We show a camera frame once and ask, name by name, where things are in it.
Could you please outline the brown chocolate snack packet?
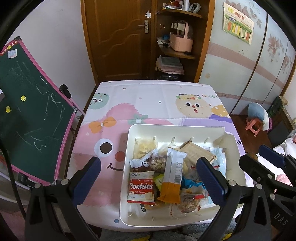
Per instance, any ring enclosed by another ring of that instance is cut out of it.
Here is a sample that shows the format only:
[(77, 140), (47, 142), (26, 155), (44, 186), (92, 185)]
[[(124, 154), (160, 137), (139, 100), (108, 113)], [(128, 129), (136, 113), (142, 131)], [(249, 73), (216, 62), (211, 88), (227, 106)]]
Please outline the brown chocolate snack packet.
[(141, 159), (133, 159), (129, 161), (130, 167), (133, 172), (145, 172), (150, 171), (150, 163), (152, 157), (144, 156)]

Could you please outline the wooden corner shelf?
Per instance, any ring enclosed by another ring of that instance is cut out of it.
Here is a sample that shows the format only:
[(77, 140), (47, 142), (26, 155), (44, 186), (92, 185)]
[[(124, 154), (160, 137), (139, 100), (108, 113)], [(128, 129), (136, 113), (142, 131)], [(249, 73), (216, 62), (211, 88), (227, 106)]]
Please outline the wooden corner shelf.
[[(199, 82), (205, 57), (210, 42), (210, 35), (214, 20), (215, 1), (190, 1), (198, 3), (201, 10), (196, 14), (177, 9), (164, 9), (163, 4), (169, 1), (152, 1), (151, 17), (151, 60), (150, 74), (156, 79), (159, 73), (156, 70), (158, 56), (177, 57), (184, 68), (184, 74), (179, 80)], [(170, 46), (157, 43), (157, 39), (170, 34), (171, 23), (184, 20), (193, 29), (193, 45), (191, 52), (177, 52)]]

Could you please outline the large white blue snack bag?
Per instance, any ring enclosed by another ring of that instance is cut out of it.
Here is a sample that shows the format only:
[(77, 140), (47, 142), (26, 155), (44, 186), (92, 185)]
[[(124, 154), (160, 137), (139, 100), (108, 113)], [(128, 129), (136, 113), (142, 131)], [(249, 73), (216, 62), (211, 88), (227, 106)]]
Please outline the large white blue snack bag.
[[(226, 177), (226, 155), (224, 148), (207, 148), (207, 151), (210, 151), (215, 157), (211, 161), (213, 168), (222, 173)], [(205, 185), (199, 174), (196, 171), (196, 165), (192, 164), (190, 161), (185, 161), (188, 171), (183, 172), (181, 187), (185, 189), (190, 189), (193, 187), (201, 187), (203, 192), (206, 191)]]

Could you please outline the pink plastic stool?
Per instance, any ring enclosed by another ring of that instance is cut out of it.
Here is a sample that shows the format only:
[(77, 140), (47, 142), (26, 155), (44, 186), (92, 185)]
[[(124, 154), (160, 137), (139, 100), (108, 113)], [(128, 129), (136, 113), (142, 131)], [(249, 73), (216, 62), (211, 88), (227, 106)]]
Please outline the pink plastic stool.
[(251, 131), (256, 137), (257, 134), (261, 131), (263, 123), (258, 118), (246, 118), (246, 131)]

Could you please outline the white plastic tray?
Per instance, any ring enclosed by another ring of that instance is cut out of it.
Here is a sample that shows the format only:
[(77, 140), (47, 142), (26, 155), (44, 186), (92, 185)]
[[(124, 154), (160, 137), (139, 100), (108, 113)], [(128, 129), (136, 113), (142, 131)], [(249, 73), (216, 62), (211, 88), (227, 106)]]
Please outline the white plastic tray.
[(177, 145), (192, 140), (201, 147), (225, 148), (226, 179), (235, 180), (239, 185), (246, 185), (244, 172), (240, 169), (238, 161), (244, 152), (234, 137), (233, 131), (227, 131), (222, 126), (165, 126), (136, 124), (128, 131), (125, 166), (121, 183), (119, 217), (131, 231), (144, 232), (155, 230), (169, 230), (179, 226), (198, 222), (210, 222), (216, 215), (219, 207), (208, 204), (201, 211), (194, 213), (180, 213), (176, 216), (170, 213), (169, 206), (148, 210), (140, 214), (140, 207), (132, 208), (128, 203), (128, 183), (130, 176), (129, 160), (132, 158), (136, 138), (156, 138), (159, 146), (175, 141)]

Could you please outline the beige wafer cracker pack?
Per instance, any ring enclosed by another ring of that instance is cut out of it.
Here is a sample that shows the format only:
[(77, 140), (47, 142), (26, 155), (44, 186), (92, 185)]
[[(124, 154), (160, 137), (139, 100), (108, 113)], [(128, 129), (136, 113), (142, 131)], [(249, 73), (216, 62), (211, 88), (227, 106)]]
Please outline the beige wafer cracker pack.
[(204, 148), (192, 143), (191, 141), (182, 144), (180, 146), (180, 149), (182, 152), (187, 153), (187, 156), (185, 158), (187, 164), (196, 165), (197, 160), (202, 157), (205, 157), (209, 163), (212, 163), (216, 159), (216, 156), (210, 151), (205, 150)]

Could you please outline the orange white snack bar packet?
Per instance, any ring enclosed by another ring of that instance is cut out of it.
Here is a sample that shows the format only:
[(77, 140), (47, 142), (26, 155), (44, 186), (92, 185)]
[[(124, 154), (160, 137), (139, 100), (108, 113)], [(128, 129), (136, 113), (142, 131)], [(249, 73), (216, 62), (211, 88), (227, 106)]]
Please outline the orange white snack bar packet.
[(159, 201), (179, 204), (180, 189), (183, 175), (183, 164), (187, 153), (168, 148), (166, 167), (161, 185)]

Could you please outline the nut mix snack packet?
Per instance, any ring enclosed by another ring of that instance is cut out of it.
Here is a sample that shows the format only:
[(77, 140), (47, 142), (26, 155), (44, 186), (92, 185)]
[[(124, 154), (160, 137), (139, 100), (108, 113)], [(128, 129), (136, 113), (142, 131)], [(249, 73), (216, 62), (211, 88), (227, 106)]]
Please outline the nut mix snack packet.
[(167, 162), (166, 155), (152, 157), (149, 163), (149, 168), (152, 171), (163, 174), (165, 173), (166, 162)]

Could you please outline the orange biscuit snack bag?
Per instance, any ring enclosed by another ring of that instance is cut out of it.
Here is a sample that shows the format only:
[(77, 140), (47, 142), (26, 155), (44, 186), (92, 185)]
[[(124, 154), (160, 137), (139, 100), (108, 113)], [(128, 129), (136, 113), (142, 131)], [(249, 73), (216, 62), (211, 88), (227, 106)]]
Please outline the orange biscuit snack bag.
[(163, 204), (159, 203), (159, 202), (155, 202), (155, 203), (150, 203), (150, 204), (140, 204), (140, 210), (143, 213), (146, 213), (149, 210), (156, 210), (163, 207)]

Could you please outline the pink blanket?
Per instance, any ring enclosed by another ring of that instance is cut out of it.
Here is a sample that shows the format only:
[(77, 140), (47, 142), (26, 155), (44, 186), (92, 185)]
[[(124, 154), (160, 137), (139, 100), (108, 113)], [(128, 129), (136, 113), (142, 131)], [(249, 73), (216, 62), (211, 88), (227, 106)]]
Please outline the pink blanket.
[(286, 185), (292, 186), (290, 180), (288, 179), (288, 177), (285, 174), (277, 175), (276, 180), (281, 182), (281, 183), (284, 183)]

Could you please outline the brown wooden door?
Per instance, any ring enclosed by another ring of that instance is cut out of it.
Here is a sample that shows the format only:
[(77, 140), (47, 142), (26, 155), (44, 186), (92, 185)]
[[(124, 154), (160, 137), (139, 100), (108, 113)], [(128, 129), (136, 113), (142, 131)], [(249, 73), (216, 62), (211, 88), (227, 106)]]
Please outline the brown wooden door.
[(152, 79), (157, 1), (81, 1), (87, 52), (96, 84)]

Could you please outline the green candy packet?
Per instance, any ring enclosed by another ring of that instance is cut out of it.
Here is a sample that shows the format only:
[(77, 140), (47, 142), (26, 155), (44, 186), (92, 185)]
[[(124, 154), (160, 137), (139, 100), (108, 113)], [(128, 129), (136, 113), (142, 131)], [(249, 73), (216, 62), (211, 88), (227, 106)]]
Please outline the green candy packet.
[(163, 179), (164, 179), (164, 174), (159, 174), (158, 176), (154, 177), (154, 183), (159, 191), (161, 191)]

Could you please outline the red cookies packet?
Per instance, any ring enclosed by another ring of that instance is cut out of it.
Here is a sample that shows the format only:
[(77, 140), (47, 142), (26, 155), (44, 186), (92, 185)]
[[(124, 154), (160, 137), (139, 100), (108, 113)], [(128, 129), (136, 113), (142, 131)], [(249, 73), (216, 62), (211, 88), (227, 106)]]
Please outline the red cookies packet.
[(154, 204), (154, 171), (130, 172), (128, 203)]

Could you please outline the yellow puff snack bag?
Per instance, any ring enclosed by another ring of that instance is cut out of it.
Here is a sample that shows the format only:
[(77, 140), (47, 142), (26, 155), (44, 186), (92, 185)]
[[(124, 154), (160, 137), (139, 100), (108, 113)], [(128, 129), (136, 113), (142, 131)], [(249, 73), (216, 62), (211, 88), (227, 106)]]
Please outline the yellow puff snack bag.
[(135, 145), (133, 149), (133, 158), (140, 159), (147, 153), (153, 151), (158, 147), (156, 137), (153, 138), (135, 138)]

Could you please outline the pink basket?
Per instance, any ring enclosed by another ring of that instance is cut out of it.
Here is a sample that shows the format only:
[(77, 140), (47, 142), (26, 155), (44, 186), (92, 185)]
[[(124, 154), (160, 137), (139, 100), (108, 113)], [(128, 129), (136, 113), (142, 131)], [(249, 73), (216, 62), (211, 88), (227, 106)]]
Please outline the pink basket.
[(193, 46), (193, 28), (184, 21), (176, 21), (171, 24), (170, 47), (177, 52), (191, 52)]

